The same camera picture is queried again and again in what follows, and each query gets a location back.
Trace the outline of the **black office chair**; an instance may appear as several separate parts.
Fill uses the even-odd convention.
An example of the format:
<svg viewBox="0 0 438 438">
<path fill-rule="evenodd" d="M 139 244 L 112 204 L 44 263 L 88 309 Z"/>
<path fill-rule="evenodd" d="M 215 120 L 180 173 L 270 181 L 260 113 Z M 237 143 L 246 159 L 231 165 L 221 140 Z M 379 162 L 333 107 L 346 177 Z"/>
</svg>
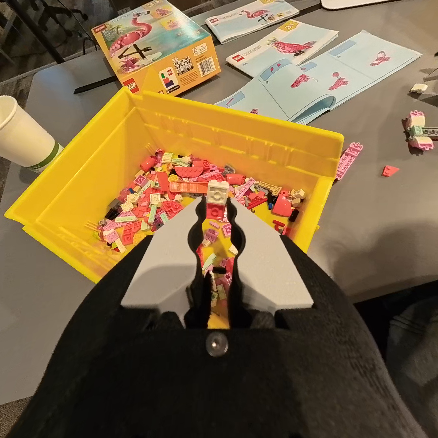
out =
<svg viewBox="0 0 438 438">
<path fill-rule="evenodd" d="M 37 23 L 38 26 L 41 28 L 41 30 L 47 31 L 47 23 L 49 19 L 52 19 L 56 24 L 58 24 L 60 27 L 63 27 L 61 22 L 58 19 L 59 15 L 65 15 L 68 18 L 76 18 L 76 14 L 81 16 L 81 18 L 85 21 L 87 21 L 88 15 L 82 12 L 80 9 L 75 8 L 69 8 L 64 4 L 61 4 L 61 6 L 52 6 L 49 5 L 44 0 L 31 0 L 30 5 L 34 11 L 38 11 L 39 7 L 42 8 L 42 13 L 40 15 L 40 18 L 38 19 Z"/>
</svg>

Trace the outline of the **pink and white brick assembly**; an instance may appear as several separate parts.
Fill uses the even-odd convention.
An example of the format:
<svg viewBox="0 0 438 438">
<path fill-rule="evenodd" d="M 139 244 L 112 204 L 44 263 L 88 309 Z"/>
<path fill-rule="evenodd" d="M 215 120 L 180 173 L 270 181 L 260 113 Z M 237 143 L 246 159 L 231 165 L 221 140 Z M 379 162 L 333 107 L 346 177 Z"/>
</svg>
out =
<svg viewBox="0 0 438 438">
<path fill-rule="evenodd" d="M 408 145 L 421 151 L 433 150 L 438 141 L 438 127 L 426 126 L 425 114 L 422 111 L 409 112 L 404 120 Z"/>
</svg>

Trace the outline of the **orange brick separator tool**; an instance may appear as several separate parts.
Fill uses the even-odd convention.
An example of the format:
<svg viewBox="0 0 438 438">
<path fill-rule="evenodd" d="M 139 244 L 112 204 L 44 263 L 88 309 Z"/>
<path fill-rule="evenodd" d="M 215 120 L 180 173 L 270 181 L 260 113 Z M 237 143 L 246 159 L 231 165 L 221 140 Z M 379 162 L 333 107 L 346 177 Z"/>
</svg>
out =
<svg viewBox="0 0 438 438">
<path fill-rule="evenodd" d="M 171 192 L 207 194 L 208 182 L 173 181 L 169 182 Z"/>
</svg>

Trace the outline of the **pile of toy bricks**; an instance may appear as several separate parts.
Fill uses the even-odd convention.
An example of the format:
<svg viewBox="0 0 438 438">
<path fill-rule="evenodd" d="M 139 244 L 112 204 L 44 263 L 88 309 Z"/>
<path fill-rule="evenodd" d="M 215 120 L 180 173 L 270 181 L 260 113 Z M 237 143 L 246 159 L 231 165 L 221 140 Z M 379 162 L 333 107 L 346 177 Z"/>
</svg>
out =
<svg viewBox="0 0 438 438">
<path fill-rule="evenodd" d="M 155 234 L 197 198 L 206 199 L 206 194 L 171 192 L 169 182 L 211 180 L 228 182 L 228 199 L 235 199 L 280 235 L 288 237 L 290 229 L 284 221 L 288 216 L 294 221 L 299 212 L 296 208 L 305 198 L 303 190 L 292 193 L 248 178 L 245 173 L 236 173 L 229 165 L 220 168 L 199 158 L 176 158 L 172 152 L 163 153 L 159 149 L 155 155 L 146 158 L 132 184 L 110 204 L 105 219 L 97 224 L 89 223 L 89 227 L 107 249 L 120 256 L 127 252 L 127 246 L 137 245 L 145 234 L 152 237 L 152 233 Z M 223 221 L 206 218 L 202 228 L 203 240 L 197 253 L 204 275 L 211 275 L 211 310 L 216 311 L 218 300 L 223 305 L 228 304 L 233 262 L 237 255 L 237 249 L 231 243 L 232 225 L 228 220 L 227 204 Z"/>
</svg>

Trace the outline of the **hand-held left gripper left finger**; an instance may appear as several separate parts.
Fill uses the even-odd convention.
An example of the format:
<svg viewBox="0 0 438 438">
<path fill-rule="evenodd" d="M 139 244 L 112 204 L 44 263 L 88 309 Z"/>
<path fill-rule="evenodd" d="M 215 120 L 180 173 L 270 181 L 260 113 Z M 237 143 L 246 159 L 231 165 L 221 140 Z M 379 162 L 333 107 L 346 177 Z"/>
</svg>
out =
<svg viewBox="0 0 438 438">
<path fill-rule="evenodd" d="M 206 199 L 197 198 L 151 238 L 121 301 L 127 310 L 175 313 L 186 328 L 206 329 L 211 275 L 197 250 L 203 240 Z"/>
</svg>

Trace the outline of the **orange toy set box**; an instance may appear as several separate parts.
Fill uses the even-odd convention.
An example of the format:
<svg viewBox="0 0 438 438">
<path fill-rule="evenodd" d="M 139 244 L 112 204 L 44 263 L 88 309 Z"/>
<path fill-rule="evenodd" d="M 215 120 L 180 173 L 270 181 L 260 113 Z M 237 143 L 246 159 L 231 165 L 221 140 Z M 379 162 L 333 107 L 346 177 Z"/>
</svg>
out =
<svg viewBox="0 0 438 438">
<path fill-rule="evenodd" d="M 221 72 L 210 33 L 168 1 L 151 1 L 91 31 L 133 94 L 177 96 Z"/>
</svg>

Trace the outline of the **closed booklet with bird print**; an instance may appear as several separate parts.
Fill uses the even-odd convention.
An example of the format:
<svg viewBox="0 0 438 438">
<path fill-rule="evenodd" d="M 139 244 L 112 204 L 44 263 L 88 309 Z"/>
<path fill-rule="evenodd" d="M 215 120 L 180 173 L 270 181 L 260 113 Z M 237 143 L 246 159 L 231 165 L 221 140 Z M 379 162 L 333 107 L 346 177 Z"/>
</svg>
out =
<svg viewBox="0 0 438 438">
<path fill-rule="evenodd" d="M 283 58 L 294 65 L 304 63 L 334 41 L 338 34 L 337 30 L 288 20 L 253 45 L 228 56 L 226 61 L 253 78 Z"/>
</svg>

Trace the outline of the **white paper cup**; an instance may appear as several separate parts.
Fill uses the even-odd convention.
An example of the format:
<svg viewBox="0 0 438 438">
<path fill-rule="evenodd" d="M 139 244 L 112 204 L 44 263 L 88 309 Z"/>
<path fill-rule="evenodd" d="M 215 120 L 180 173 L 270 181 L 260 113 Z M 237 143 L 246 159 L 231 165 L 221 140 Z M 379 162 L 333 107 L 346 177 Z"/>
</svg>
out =
<svg viewBox="0 0 438 438">
<path fill-rule="evenodd" d="M 0 96 L 0 156 L 41 174 L 63 146 L 30 117 L 12 96 Z"/>
</svg>

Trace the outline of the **open instruction booklet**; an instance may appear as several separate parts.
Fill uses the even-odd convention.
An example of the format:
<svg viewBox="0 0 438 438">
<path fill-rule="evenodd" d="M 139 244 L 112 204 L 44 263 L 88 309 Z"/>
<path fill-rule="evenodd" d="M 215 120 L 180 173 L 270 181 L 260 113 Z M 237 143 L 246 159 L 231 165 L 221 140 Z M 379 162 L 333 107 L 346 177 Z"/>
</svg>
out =
<svg viewBox="0 0 438 438">
<path fill-rule="evenodd" d="M 215 105 L 308 124 L 421 57 L 362 30 L 296 66 L 277 56 L 240 90 Z"/>
</svg>

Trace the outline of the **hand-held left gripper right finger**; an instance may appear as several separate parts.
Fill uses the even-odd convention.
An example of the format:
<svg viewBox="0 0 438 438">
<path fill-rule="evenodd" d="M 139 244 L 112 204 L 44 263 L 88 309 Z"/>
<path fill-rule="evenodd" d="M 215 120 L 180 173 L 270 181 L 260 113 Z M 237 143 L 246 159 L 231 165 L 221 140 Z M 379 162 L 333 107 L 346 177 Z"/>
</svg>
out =
<svg viewBox="0 0 438 438">
<path fill-rule="evenodd" d="M 275 315 L 312 308 L 314 300 L 290 254 L 296 245 L 233 198 L 227 215 L 237 249 L 228 296 L 230 327 L 249 327 L 253 311 Z"/>
</svg>

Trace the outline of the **white and coral brick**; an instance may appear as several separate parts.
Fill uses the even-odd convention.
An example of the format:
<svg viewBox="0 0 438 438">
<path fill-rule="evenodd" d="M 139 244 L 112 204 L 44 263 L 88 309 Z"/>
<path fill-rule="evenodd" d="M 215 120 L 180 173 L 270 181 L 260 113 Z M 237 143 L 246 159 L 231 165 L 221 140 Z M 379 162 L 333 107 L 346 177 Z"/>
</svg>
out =
<svg viewBox="0 0 438 438">
<path fill-rule="evenodd" d="M 206 218 L 223 221 L 228 199 L 229 183 L 211 180 L 206 194 Z"/>
</svg>

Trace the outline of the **pink scalloped plate assembly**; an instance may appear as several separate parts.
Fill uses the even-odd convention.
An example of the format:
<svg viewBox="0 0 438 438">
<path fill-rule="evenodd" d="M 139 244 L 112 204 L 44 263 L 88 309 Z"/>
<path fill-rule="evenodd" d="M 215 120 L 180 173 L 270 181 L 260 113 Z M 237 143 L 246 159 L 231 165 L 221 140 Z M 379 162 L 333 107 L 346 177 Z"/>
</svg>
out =
<svg viewBox="0 0 438 438">
<path fill-rule="evenodd" d="M 337 167 L 337 181 L 340 181 L 345 176 L 351 165 L 354 163 L 360 152 L 363 150 L 363 147 L 364 146 L 358 142 L 352 142 L 343 152 Z"/>
</svg>

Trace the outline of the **closed booklet with flamingo print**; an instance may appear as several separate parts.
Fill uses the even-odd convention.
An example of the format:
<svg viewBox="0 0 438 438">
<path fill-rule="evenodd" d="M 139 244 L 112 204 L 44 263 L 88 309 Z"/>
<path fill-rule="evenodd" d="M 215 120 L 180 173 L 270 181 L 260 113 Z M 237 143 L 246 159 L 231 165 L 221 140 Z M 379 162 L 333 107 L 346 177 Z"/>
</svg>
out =
<svg viewBox="0 0 438 438">
<path fill-rule="evenodd" d="M 297 16 L 300 11 L 284 0 L 258 0 L 228 13 L 212 16 L 205 24 L 221 44 Z"/>
</svg>

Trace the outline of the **yellow plastic bin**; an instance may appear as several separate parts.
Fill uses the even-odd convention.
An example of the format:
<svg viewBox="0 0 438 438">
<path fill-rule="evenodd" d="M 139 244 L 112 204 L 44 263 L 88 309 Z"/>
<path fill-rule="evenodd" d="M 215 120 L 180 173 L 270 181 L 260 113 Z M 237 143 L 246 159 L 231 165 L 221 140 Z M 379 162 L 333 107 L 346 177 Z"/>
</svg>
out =
<svg viewBox="0 0 438 438">
<path fill-rule="evenodd" d="M 5 212 L 23 231 L 97 283 L 124 254 L 92 243 L 101 219 L 140 162 L 157 149 L 232 165 L 256 181 L 304 189 L 288 226 L 307 251 L 334 180 L 343 136 L 204 103 L 120 90 Z"/>
</svg>

